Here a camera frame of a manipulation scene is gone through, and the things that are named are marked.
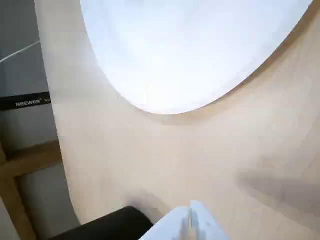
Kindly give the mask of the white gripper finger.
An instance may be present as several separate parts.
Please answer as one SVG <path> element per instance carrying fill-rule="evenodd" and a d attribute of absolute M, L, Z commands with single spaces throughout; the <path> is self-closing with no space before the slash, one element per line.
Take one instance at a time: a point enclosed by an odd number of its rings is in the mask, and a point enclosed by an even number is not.
<path fill-rule="evenodd" d="M 229 240 L 223 228 L 201 202 L 191 200 L 189 207 L 191 227 L 198 240 Z"/>
<path fill-rule="evenodd" d="M 190 225 L 189 206 L 178 206 L 156 222 L 142 240 L 187 240 Z"/>

